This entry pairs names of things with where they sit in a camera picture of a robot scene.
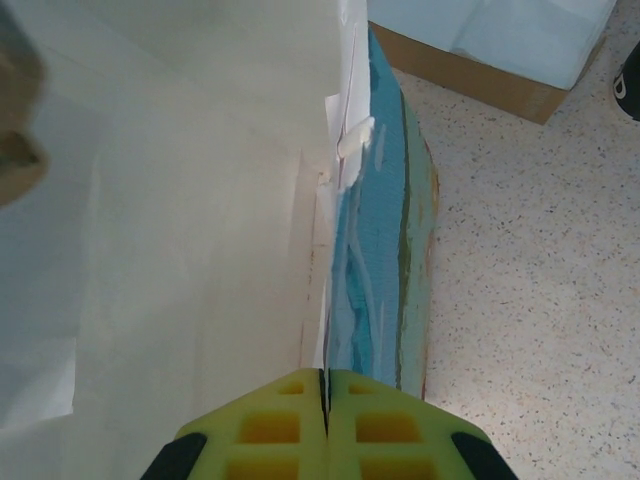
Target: white paper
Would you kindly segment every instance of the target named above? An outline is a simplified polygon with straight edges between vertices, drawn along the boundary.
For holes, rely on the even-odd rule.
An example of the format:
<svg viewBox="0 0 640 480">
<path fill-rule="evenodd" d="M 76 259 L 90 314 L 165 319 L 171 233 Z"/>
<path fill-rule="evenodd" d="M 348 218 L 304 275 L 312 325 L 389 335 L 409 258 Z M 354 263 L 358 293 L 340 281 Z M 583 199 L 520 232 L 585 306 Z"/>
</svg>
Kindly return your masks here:
<svg viewBox="0 0 640 480">
<path fill-rule="evenodd" d="M 181 425 L 299 366 L 308 266 L 289 260 L 313 210 L 293 203 L 301 156 L 330 168 L 337 5 L 8 3 L 51 70 L 33 130 L 60 175 L 38 193 L 73 214 L 80 277 L 73 414 L 1 429 L 0 478 L 139 478 Z M 14 291 L 61 260 L 42 257 Z"/>
<path fill-rule="evenodd" d="M 479 0 L 369 0 L 369 19 L 446 52 L 453 50 Z"/>
<path fill-rule="evenodd" d="M 2 428 L 72 413 L 75 338 L 16 343 L 0 352 Z"/>
<path fill-rule="evenodd" d="M 491 0 L 453 51 L 547 85 L 575 85 L 615 0 Z"/>
</svg>

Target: teal painted surface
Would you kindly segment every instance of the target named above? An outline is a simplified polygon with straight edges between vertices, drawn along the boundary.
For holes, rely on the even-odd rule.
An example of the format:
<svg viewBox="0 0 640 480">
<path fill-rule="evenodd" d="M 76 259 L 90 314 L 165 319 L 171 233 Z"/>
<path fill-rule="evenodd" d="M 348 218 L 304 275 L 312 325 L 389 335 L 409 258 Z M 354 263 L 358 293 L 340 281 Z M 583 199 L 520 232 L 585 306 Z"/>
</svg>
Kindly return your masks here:
<svg viewBox="0 0 640 480">
<path fill-rule="evenodd" d="M 372 32 L 369 58 L 375 130 L 359 178 L 339 199 L 328 365 L 420 395 L 429 304 L 425 251 L 433 229 L 431 161 Z"/>
</svg>

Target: square hole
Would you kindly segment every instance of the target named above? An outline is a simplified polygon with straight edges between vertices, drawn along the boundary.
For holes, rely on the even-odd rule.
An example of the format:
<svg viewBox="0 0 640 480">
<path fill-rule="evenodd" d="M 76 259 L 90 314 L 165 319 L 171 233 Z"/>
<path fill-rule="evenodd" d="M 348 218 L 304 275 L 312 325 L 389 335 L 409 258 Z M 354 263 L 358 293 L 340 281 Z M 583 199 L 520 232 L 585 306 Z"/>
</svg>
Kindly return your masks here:
<svg viewBox="0 0 640 480">
<path fill-rule="evenodd" d="M 405 413 L 366 413 L 356 418 L 358 443 L 419 443 L 418 426 Z"/>
<path fill-rule="evenodd" d="M 298 443 L 300 417 L 296 412 L 256 412 L 245 417 L 238 443 Z"/>
<path fill-rule="evenodd" d="M 374 393 L 374 391 L 369 387 L 363 387 L 362 385 L 357 384 L 349 385 L 350 395 L 370 395 L 372 393 Z"/>
<path fill-rule="evenodd" d="M 304 385 L 302 382 L 293 382 L 289 385 L 285 385 L 278 390 L 280 395 L 302 395 L 304 393 Z"/>
<path fill-rule="evenodd" d="M 436 468 L 426 459 L 363 458 L 362 480 L 438 480 Z"/>
<path fill-rule="evenodd" d="M 227 464 L 226 480 L 297 480 L 295 458 L 238 459 Z"/>
</svg>

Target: brown object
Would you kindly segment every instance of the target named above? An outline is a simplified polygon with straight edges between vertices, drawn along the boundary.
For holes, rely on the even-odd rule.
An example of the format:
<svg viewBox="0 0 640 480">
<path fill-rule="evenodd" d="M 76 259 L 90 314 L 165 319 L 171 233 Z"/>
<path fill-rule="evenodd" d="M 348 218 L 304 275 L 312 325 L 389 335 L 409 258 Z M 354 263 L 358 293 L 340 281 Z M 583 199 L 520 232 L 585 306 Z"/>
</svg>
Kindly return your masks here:
<svg viewBox="0 0 640 480">
<path fill-rule="evenodd" d="M 569 93 L 425 45 L 375 23 L 371 28 L 392 67 L 541 125 Z M 604 37 L 591 52 L 582 75 L 603 43 Z"/>
<path fill-rule="evenodd" d="M 0 137 L 0 207 L 31 190 L 47 172 L 47 162 L 24 135 Z"/>
<path fill-rule="evenodd" d="M 47 166 L 27 131 L 45 77 L 40 57 L 0 3 L 0 207 L 19 198 Z"/>
</svg>

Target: terrazzo floor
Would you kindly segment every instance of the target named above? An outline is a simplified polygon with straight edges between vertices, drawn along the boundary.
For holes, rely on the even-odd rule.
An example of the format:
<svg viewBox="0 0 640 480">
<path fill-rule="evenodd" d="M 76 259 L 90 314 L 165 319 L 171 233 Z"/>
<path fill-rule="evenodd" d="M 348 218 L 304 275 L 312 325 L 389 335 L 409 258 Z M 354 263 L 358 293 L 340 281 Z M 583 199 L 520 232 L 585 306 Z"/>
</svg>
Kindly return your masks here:
<svg viewBox="0 0 640 480">
<path fill-rule="evenodd" d="M 522 479 L 640 478 L 640 125 L 608 99 L 621 0 L 542 127 L 398 73 L 440 171 L 428 400 Z"/>
</svg>

